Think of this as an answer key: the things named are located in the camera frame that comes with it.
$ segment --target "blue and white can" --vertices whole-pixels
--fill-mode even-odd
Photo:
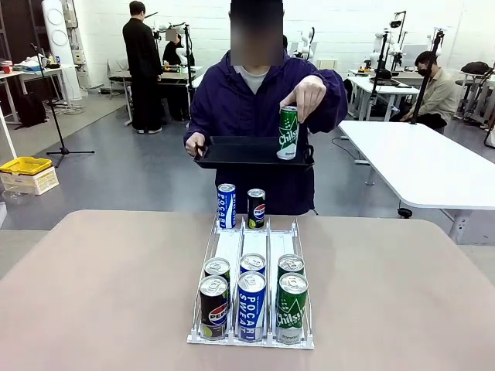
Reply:
[[[218,220],[220,228],[235,228],[235,185],[218,186]]]
[[[265,322],[265,276],[258,272],[241,274],[238,282],[238,332],[243,342],[260,342]]]
[[[239,262],[241,274],[258,272],[265,275],[266,260],[260,254],[245,254]]]

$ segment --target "navy jacket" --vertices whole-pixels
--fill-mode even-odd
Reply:
[[[321,77],[326,85],[323,102],[306,119],[299,142],[307,142],[307,128],[329,132],[347,115],[347,98],[340,76],[317,70],[305,60],[285,55],[282,66],[272,66],[256,94],[230,65],[230,52],[206,72],[191,105],[191,123],[184,141],[193,133],[209,136],[278,137],[280,102],[308,75]],[[314,171],[246,172],[217,171],[216,185],[236,185],[237,212],[246,213],[247,192],[266,191],[266,213],[301,215],[314,209]]]

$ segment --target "table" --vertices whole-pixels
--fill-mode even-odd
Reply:
[[[347,79],[353,84],[353,93],[351,102],[349,105],[349,113],[355,116],[355,112],[358,113],[359,121],[366,118],[366,121],[370,120],[371,115],[371,92],[373,91],[373,83],[369,77],[347,77]],[[402,97],[415,96],[419,94],[419,90],[414,87],[409,87],[403,83],[399,87],[377,87],[378,97],[388,102],[387,113],[385,114],[385,121],[389,121],[392,114],[392,107],[398,105],[399,100]]]
[[[2,369],[493,369],[495,288],[421,220],[298,218],[314,351],[186,344],[212,221],[70,214],[0,281]]]
[[[410,206],[457,210],[445,213],[456,243],[473,210],[495,210],[495,164],[423,124],[343,121],[340,129],[370,163],[360,215],[376,174]]]
[[[368,76],[374,77],[373,72],[359,72],[359,70],[347,70],[348,73],[352,73],[353,76]],[[417,72],[411,71],[394,71],[398,72],[398,76],[392,77],[394,80],[399,81],[400,83],[405,83],[406,85],[411,85],[413,87],[420,87],[423,83],[423,77]]]
[[[194,72],[192,75],[193,80],[203,74],[201,71],[204,67],[202,66],[192,66],[191,70]],[[122,83],[124,84],[125,91],[125,101],[127,103],[127,111],[129,115],[129,119],[124,123],[125,126],[129,126],[132,123],[132,109],[131,109],[131,98],[129,96],[129,92],[127,90],[128,84],[131,81],[131,73],[129,71],[118,71],[113,72],[111,77],[118,77],[122,79]],[[189,74],[187,72],[164,72],[162,74],[162,80],[159,81],[159,85],[178,85],[178,86],[189,86]]]

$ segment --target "white table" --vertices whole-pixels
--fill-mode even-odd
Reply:
[[[348,77],[353,84],[353,93],[349,105],[349,113],[355,116],[357,111],[359,121],[366,118],[370,120],[371,114],[371,92],[373,91],[373,83],[369,77]],[[401,84],[398,87],[377,86],[378,97],[388,102],[385,121],[389,121],[392,114],[392,107],[398,105],[402,97],[415,96],[419,94],[419,90],[408,85]]]
[[[473,210],[495,210],[495,164],[436,131],[379,121],[344,121],[340,129],[370,163],[361,215],[376,173],[410,206],[458,210],[449,233],[457,243]]]

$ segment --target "jacket sleeve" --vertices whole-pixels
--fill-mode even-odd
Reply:
[[[213,118],[209,107],[210,97],[208,93],[208,71],[205,73],[202,83],[198,86],[191,103],[190,114],[191,121],[189,130],[184,135],[184,144],[194,133],[201,133],[205,136],[206,144],[210,142],[210,135],[213,131]]]
[[[431,97],[428,100],[423,101],[423,104],[419,108],[418,116],[429,114],[433,108],[447,99],[455,88],[456,85],[451,80],[440,82],[439,85],[433,90]]]
[[[305,124],[312,133],[332,131],[347,116],[347,92],[340,75],[332,70],[317,70],[311,63],[306,63],[306,74],[322,79],[326,86],[326,95],[322,103],[306,119]]]

